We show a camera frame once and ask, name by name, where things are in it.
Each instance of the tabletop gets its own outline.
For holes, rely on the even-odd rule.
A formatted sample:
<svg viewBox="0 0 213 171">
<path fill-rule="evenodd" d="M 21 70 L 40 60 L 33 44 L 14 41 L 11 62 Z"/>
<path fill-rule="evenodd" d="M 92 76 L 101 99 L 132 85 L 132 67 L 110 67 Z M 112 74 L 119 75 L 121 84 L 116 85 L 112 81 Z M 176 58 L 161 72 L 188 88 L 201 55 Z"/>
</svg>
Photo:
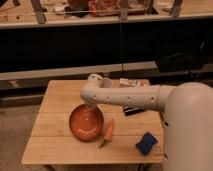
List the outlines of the tabletop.
<svg viewBox="0 0 213 171">
<path fill-rule="evenodd" d="M 158 112 L 145 111 L 125 116 L 121 106 L 99 104 L 104 128 L 114 119 L 112 140 L 99 149 L 101 136 L 86 143 L 77 140 L 69 129 L 69 117 L 82 104 L 83 80 L 50 81 L 29 137 L 22 164 L 122 164 L 161 163 L 163 128 Z M 135 144 L 150 132 L 158 140 L 151 152 L 143 156 Z"/>
</svg>

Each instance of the floor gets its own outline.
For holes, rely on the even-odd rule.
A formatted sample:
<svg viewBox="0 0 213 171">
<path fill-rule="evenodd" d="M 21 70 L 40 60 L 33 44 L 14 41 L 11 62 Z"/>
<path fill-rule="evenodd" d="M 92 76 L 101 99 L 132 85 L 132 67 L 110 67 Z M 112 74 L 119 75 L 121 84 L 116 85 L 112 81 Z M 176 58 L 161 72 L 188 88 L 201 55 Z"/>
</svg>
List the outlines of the floor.
<svg viewBox="0 0 213 171">
<path fill-rule="evenodd" d="M 43 94 L 0 97 L 0 171 L 48 171 L 39 165 L 22 165 L 21 158 L 36 119 Z M 137 171 L 138 165 L 54 165 L 57 171 Z M 152 164 L 147 171 L 162 171 Z"/>
</svg>

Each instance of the cable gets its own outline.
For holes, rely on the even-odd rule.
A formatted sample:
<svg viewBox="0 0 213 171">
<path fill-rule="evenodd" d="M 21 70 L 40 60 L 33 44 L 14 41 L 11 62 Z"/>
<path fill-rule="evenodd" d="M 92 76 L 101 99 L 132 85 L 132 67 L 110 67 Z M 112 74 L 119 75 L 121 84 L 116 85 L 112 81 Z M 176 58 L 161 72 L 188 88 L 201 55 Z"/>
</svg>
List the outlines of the cable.
<svg viewBox="0 0 213 171">
<path fill-rule="evenodd" d="M 43 165 L 48 171 L 56 171 L 56 169 L 54 167 L 52 167 L 51 165 Z"/>
<path fill-rule="evenodd" d="M 121 71 L 121 75 L 122 77 L 124 76 L 124 38 L 123 38 L 123 28 L 122 28 L 122 22 L 121 22 L 121 18 L 120 18 L 120 22 L 119 22 L 119 29 L 120 29 L 120 53 L 121 53 L 121 63 L 122 63 L 122 71 Z"/>
<path fill-rule="evenodd" d="M 138 171 L 141 171 L 142 164 L 138 165 Z"/>
</svg>

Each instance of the bowl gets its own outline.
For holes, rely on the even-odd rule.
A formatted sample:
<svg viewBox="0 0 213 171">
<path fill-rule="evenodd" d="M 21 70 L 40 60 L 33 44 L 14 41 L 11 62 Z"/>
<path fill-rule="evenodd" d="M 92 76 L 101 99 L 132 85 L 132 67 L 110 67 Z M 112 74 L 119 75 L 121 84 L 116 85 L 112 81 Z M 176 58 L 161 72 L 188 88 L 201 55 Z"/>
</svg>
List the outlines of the bowl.
<svg viewBox="0 0 213 171">
<path fill-rule="evenodd" d="M 92 108 L 82 104 L 75 108 L 69 119 L 69 127 L 73 135 L 81 141 L 96 139 L 103 129 L 103 114 L 98 107 Z"/>
</svg>

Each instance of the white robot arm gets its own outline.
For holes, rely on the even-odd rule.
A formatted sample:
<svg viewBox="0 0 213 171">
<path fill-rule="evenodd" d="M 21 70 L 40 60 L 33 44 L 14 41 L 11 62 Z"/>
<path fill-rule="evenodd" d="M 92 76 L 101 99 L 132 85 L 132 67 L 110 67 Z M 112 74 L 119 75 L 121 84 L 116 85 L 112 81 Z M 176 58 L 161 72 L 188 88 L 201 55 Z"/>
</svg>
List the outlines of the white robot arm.
<svg viewBox="0 0 213 171">
<path fill-rule="evenodd" d="M 90 106 L 98 103 L 164 111 L 168 95 L 175 86 L 102 88 L 103 78 L 91 74 L 81 90 L 81 98 Z"/>
<path fill-rule="evenodd" d="M 102 88 L 103 78 L 89 76 L 81 98 L 98 103 L 164 113 L 164 171 L 213 170 L 213 90 L 201 83 L 180 86 Z"/>
</svg>

